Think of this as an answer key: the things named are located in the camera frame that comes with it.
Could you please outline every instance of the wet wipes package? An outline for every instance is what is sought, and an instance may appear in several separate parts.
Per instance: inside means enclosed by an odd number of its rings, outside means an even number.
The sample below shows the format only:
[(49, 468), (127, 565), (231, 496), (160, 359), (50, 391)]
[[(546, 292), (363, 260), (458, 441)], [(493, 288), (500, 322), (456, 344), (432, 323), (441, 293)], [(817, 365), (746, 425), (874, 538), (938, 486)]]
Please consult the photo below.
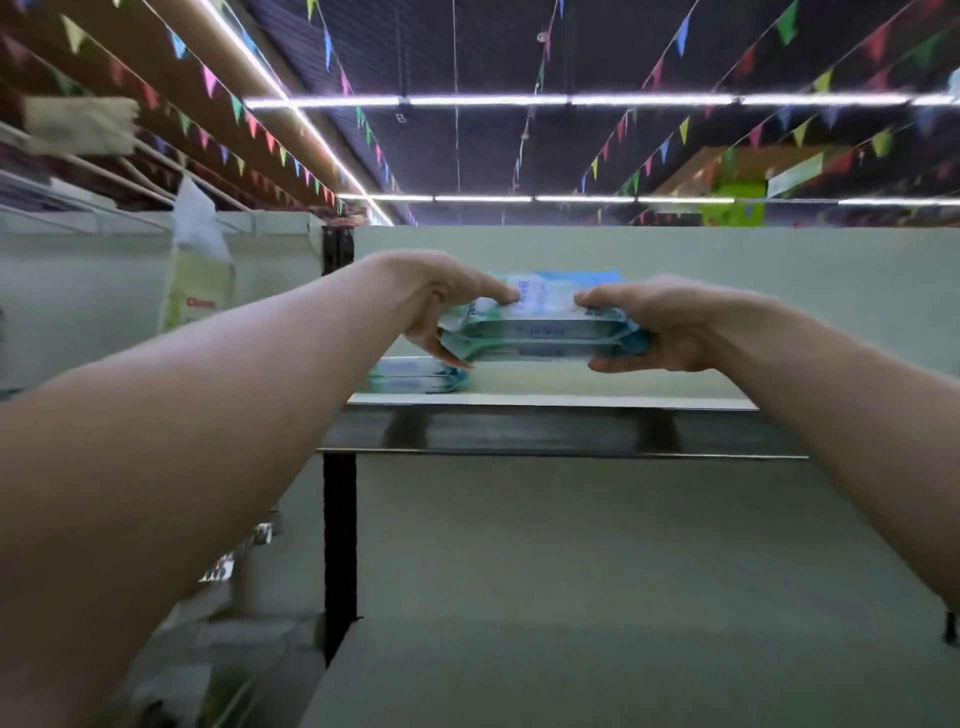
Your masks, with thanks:
[(456, 392), (469, 381), (469, 373), (430, 356), (385, 356), (367, 377), (368, 393), (439, 395)]
[(573, 296), (620, 280), (610, 273), (547, 273), (502, 277), (520, 300), (499, 305), (478, 299), (440, 320), (444, 346), (464, 361), (543, 361), (634, 356), (650, 337), (618, 308), (583, 308)]

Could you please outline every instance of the fluorescent light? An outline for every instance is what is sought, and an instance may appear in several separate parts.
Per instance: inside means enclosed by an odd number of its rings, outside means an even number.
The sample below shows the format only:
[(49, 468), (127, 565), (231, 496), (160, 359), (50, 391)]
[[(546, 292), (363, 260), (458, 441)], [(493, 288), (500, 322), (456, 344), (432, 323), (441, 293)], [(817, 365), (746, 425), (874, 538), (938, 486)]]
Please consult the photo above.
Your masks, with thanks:
[(736, 103), (729, 93), (581, 93), (575, 107), (720, 107)]
[[(220, 14), (220, 11), (212, 4), (213, 0), (193, 0), (195, 5), (200, 6), (204, 9), (206, 14), (213, 19), (214, 23), (220, 28), (221, 32), (229, 38), (230, 42), (240, 51), (245, 59), (247, 59), (247, 64), (251, 65), (256, 69), (256, 72), (260, 74), (261, 78), (267, 82), (267, 84), (274, 90), (277, 96), (290, 101), (290, 96), (287, 95), (287, 92), (283, 90), (283, 87), (277, 82), (273, 74), (271, 74), (264, 66), (260, 63), (257, 57), (253, 54), (250, 48), (247, 47), (247, 44), (244, 43), (243, 39), (237, 35), (229, 24), (225, 21), (224, 17)], [(333, 148), (330, 144), (324, 139), (324, 136), (317, 131), (317, 128), (310, 122), (300, 109), (294, 109), (294, 114), (297, 116), (297, 119), (301, 124), (313, 135), (313, 137), (320, 142), (321, 147), (323, 147), (324, 152), (330, 161), (333, 162), (333, 165), (343, 173), (344, 177), (347, 178), (347, 181), (353, 185), (364, 198), (370, 202), (371, 207), (376, 211), (380, 216), (383, 222), (389, 226), (394, 226), (394, 221), (391, 220), (386, 213), (380, 208), (380, 206), (370, 197), (370, 194), (364, 188), (363, 184), (354, 176), (354, 174), (348, 169), (348, 167), (337, 157), (336, 153), (333, 151)]]
[(539, 203), (559, 203), (560, 205), (632, 205), (636, 197), (614, 195), (537, 195)]
[(534, 199), (523, 195), (436, 195), (438, 203), (532, 203)]
[(337, 109), (339, 107), (396, 107), (401, 96), (294, 96), (284, 99), (247, 99), (250, 109)]
[(740, 97), (748, 107), (897, 107), (909, 104), (905, 93), (751, 93)]
[(855, 207), (960, 207), (960, 198), (950, 197), (851, 197), (837, 205)]
[(433, 195), (381, 195), (374, 192), (371, 195), (351, 195), (342, 194), (340, 199), (347, 201), (366, 200), (367, 198), (377, 200), (381, 203), (432, 203)]

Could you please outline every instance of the bunting flag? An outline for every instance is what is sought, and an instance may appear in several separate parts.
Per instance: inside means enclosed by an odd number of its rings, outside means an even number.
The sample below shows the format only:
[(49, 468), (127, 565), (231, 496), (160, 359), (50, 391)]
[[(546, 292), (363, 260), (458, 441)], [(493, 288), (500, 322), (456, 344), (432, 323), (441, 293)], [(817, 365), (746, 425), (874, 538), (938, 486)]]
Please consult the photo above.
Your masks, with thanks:
[(81, 88), (73, 82), (72, 79), (64, 76), (56, 68), (53, 69), (54, 81), (57, 82), (57, 87), (60, 89), (60, 93), (64, 96), (73, 96), (75, 93), (81, 91)]
[(873, 91), (885, 91), (890, 87), (890, 66), (877, 71), (867, 82), (867, 87)]
[(819, 79), (813, 82), (813, 89), (817, 93), (828, 93), (830, 91), (830, 82), (833, 80), (833, 69), (823, 74)]
[(887, 127), (882, 132), (877, 132), (870, 143), (878, 157), (886, 157), (894, 145), (894, 133), (890, 127)]
[(804, 146), (804, 139), (806, 139), (806, 130), (810, 128), (810, 122), (813, 121), (811, 116), (809, 119), (803, 122), (799, 127), (793, 130), (793, 138), (797, 142), (798, 147)]
[(800, 6), (800, 0), (793, 0), (790, 7), (783, 11), (783, 15), (777, 21), (777, 32), (780, 33), (780, 40), (783, 45), (790, 45), (791, 41), (797, 37), (797, 8)]
[(217, 77), (206, 66), (204, 66), (204, 86), (206, 86), (206, 95), (212, 99), (213, 91), (217, 87)]
[(237, 124), (239, 124), (239, 123), (240, 123), (240, 114), (243, 113), (243, 103), (240, 101), (240, 99), (238, 99), (236, 96), (234, 96), (234, 95), (231, 93), (231, 94), (230, 94), (230, 105), (233, 107), (233, 121), (235, 121)]
[(737, 62), (736, 66), (733, 67), (734, 77), (742, 79), (744, 76), (753, 73), (755, 64), (756, 46), (752, 45), (747, 49), (747, 52), (743, 54), (743, 57)]
[(250, 128), (250, 136), (256, 139), (256, 128), (260, 126), (260, 123), (253, 117), (249, 111), (247, 111), (247, 126)]
[(937, 126), (937, 110), (936, 109), (923, 109), (917, 115), (917, 129), (920, 130), (920, 133), (926, 137), (933, 136), (933, 132)]
[(686, 50), (686, 36), (690, 32), (690, 16), (684, 18), (684, 22), (680, 24), (680, 30), (677, 31), (677, 34), (674, 38), (677, 40), (677, 50), (680, 51), (680, 57), (684, 57), (684, 51)]
[(66, 31), (66, 39), (70, 43), (70, 51), (74, 55), (80, 53), (80, 46), (84, 44), (87, 38), (86, 31), (66, 15), (61, 15), (60, 20), (63, 21), (63, 29)]
[(910, 60), (916, 63), (922, 70), (926, 70), (933, 62), (933, 53), (937, 50), (937, 46), (940, 45), (940, 41), (943, 39), (944, 31), (928, 38), (914, 49), (913, 53), (910, 54)]
[(167, 31), (170, 33), (170, 42), (174, 44), (174, 54), (181, 61), (186, 58), (186, 43), (184, 43), (180, 36), (167, 28)]
[(793, 116), (793, 110), (790, 107), (783, 107), (777, 112), (777, 120), (780, 121), (780, 128), (787, 131), (790, 128), (790, 119)]
[(127, 69), (114, 56), (110, 56), (110, 79), (117, 88), (123, 88), (124, 76), (127, 75)]
[(3, 36), (3, 44), (7, 47), (7, 53), (10, 54), (13, 64), (22, 70), (30, 59), (30, 51), (10, 36)]
[(158, 109), (160, 106), (160, 95), (156, 93), (156, 89), (151, 85), (144, 83), (143, 85), (143, 98), (147, 102), (147, 107), (149, 109)]
[(662, 57), (660, 58), (659, 61), (657, 61), (657, 65), (654, 66), (654, 70), (650, 74), (650, 77), (654, 80), (654, 88), (658, 88), (660, 86), (660, 79), (663, 78), (663, 58)]
[(867, 56), (874, 62), (874, 68), (879, 66), (880, 62), (883, 61), (883, 52), (887, 49), (887, 37), (889, 35), (890, 21), (888, 20), (873, 31), (863, 44), (863, 49), (867, 52)]

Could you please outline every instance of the store shelf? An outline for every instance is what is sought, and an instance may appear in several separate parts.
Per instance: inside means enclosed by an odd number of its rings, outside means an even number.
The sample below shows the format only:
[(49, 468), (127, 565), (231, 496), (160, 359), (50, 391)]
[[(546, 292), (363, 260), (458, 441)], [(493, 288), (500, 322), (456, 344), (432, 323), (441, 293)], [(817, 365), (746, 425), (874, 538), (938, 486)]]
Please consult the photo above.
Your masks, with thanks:
[(800, 459), (748, 400), (357, 395), (321, 452)]

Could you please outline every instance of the ceiling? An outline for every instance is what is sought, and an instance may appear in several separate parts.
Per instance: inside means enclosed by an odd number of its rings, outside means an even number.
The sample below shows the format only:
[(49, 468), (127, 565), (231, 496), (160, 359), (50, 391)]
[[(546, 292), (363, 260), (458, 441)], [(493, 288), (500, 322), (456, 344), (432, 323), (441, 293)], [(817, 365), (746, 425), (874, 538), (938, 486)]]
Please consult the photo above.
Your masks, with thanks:
[[(711, 89), (800, 91), (832, 69), (831, 89), (939, 90), (960, 66), (955, 0), (799, 0), (792, 27), (777, 21), (789, 0), (229, 0), (282, 53), (303, 86), (342, 94), (542, 91), (573, 93)], [(676, 38), (689, 18), (681, 56)], [(538, 34), (549, 31), (549, 59)], [(865, 42), (873, 35), (872, 42)], [(328, 34), (331, 61), (326, 61)], [(882, 43), (878, 37), (883, 36)], [(662, 65), (652, 79), (658, 60)], [(542, 85), (538, 85), (543, 62)], [(879, 78), (884, 86), (877, 85)], [(616, 194), (639, 171), (652, 193), (705, 146), (750, 147), (769, 110), (717, 109), (354, 109), (329, 114), (383, 191), (407, 193)], [(842, 109), (804, 127), (804, 145), (854, 147), (852, 163), (803, 185), (802, 197), (942, 195), (960, 187), (960, 111), (923, 119), (907, 109)], [(689, 116), (684, 143), (680, 127)], [(763, 145), (797, 145), (791, 132), (810, 113), (763, 124)], [(269, 126), (268, 116), (262, 117)], [(891, 132), (889, 150), (872, 138)], [(521, 137), (522, 163), (517, 165)], [(660, 150), (669, 139), (665, 155)], [(604, 158), (602, 149), (609, 142)], [(650, 174), (646, 161), (653, 158)], [(597, 175), (591, 165), (597, 159)], [(699, 216), (643, 206), (414, 205), (398, 217), (421, 225), (699, 224)], [(778, 206), (782, 223), (948, 224), (940, 212)]]

